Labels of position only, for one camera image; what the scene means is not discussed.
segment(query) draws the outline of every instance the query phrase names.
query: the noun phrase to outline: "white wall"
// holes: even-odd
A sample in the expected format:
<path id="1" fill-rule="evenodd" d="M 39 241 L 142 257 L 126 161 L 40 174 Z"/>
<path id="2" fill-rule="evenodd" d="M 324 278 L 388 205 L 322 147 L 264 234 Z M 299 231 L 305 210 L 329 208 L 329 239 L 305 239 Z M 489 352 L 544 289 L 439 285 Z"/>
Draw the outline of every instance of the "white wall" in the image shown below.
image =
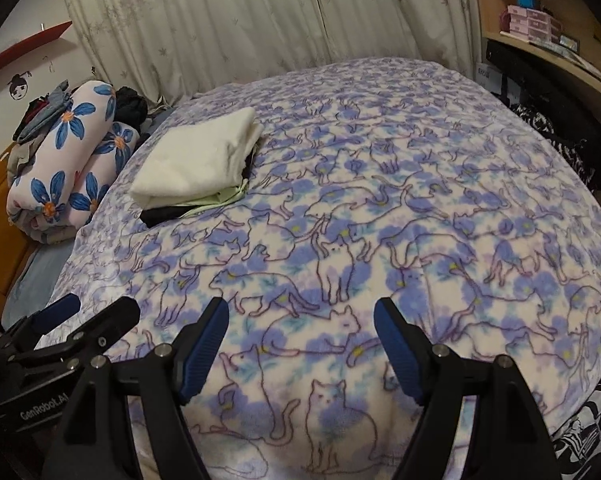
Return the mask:
<path id="1" fill-rule="evenodd" d="M 40 31 L 41 23 L 50 28 L 68 20 L 64 0 L 20 0 L 0 29 L 0 52 Z M 14 100 L 9 83 L 15 74 L 26 70 L 32 73 L 31 77 L 24 77 L 27 94 Z M 90 70 L 91 64 L 73 26 L 59 40 L 25 54 L 0 70 L 0 154 L 11 142 L 29 101 L 48 94 L 65 79 L 69 79 L 70 88 L 79 85 L 90 78 Z"/>

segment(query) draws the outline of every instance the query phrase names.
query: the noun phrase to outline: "cat print blanket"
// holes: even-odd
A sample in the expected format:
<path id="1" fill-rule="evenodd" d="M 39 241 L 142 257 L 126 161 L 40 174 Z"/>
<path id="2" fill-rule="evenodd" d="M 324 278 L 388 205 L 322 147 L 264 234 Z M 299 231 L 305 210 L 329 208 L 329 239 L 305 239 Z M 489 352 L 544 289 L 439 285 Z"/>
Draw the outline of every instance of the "cat print blanket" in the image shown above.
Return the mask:
<path id="1" fill-rule="evenodd" d="M 130 184 L 167 128 L 253 107 L 264 132 L 244 199 L 147 229 Z M 516 359 L 554 433 L 601 378 L 601 210 L 560 155 L 442 66 L 364 59 L 228 85 L 178 108 L 81 229 L 52 300 L 122 295 L 146 354 L 214 296 L 228 333 L 184 416 L 214 480 L 389 479 L 421 409 L 396 383 L 373 306 L 433 342 Z M 471 434 L 468 400 L 447 478 Z M 142 409 L 136 444 L 152 466 Z"/>

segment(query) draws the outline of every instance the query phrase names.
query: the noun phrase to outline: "blue gripper pad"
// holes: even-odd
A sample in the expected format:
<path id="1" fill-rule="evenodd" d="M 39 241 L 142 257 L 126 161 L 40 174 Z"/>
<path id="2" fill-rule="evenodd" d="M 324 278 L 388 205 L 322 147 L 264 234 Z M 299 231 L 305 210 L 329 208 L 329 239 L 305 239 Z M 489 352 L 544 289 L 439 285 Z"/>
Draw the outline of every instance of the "blue gripper pad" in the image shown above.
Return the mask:
<path id="1" fill-rule="evenodd" d="M 207 310 L 214 307 L 213 313 L 207 318 Z M 186 404 L 192 397 L 198 395 L 207 380 L 220 343 L 229 326 L 227 301 L 222 298 L 212 300 L 200 316 L 198 323 L 205 323 L 205 325 L 191 352 L 184 360 L 183 384 L 178 392 L 182 404 Z"/>
<path id="2" fill-rule="evenodd" d="M 405 395 L 413 397 L 420 406 L 424 404 L 424 392 L 421 384 L 421 368 L 418 359 L 411 350 L 404 334 L 398 328 L 388 312 L 392 308 L 402 321 L 407 324 L 402 315 L 389 298 L 376 301 L 374 307 L 374 325 L 385 353 L 394 368 L 395 378 Z"/>
<path id="3" fill-rule="evenodd" d="M 78 296 L 71 293 L 66 294 L 32 316 L 32 330 L 40 335 L 47 334 L 74 316 L 79 310 Z"/>

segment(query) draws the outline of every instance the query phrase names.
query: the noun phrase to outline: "orange flower center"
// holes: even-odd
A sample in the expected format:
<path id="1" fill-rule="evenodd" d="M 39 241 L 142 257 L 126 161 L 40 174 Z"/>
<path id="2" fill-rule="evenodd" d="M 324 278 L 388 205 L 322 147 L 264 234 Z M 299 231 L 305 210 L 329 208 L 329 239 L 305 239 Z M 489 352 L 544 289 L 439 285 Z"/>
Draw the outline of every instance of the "orange flower center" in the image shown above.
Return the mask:
<path id="1" fill-rule="evenodd" d="M 42 214 L 45 215 L 45 218 L 53 218 L 56 214 L 56 205 L 53 202 L 47 202 L 42 206 Z"/>

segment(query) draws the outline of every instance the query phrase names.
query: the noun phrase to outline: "red shelf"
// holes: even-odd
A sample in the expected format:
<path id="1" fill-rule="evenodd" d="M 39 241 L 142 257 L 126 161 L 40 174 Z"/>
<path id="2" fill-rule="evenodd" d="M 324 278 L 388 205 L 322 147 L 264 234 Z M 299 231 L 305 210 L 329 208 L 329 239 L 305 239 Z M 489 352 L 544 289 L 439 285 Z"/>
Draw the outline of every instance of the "red shelf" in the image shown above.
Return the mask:
<path id="1" fill-rule="evenodd" d="M 19 41 L 7 50 L 2 51 L 0 53 L 0 69 L 11 62 L 16 61 L 19 57 L 24 56 L 28 52 L 33 51 L 35 48 L 43 46 L 50 41 L 58 40 L 62 33 L 69 28 L 69 25 L 71 25 L 71 22 L 65 22 L 55 25 L 52 28 L 46 28 L 29 38 L 25 38 L 23 41 Z"/>

